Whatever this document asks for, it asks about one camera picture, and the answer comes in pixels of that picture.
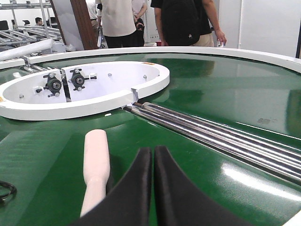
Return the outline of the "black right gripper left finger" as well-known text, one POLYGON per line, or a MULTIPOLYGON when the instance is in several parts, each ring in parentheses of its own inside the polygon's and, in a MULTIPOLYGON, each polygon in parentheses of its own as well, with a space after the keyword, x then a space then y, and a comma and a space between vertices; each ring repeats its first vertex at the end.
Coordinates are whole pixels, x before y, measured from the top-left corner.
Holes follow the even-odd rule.
POLYGON ((147 226, 151 205, 152 152, 142 147, 108 195, 74 226, 147 226))

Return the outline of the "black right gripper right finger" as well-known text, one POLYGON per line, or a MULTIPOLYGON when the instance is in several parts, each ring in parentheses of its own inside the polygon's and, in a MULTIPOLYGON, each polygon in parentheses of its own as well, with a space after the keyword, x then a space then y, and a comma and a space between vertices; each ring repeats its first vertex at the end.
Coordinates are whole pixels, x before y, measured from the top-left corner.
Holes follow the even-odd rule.
POLYGON ((154 192, 159 226, 248 226, 198 189, 168 148, 155 147, 154 192))

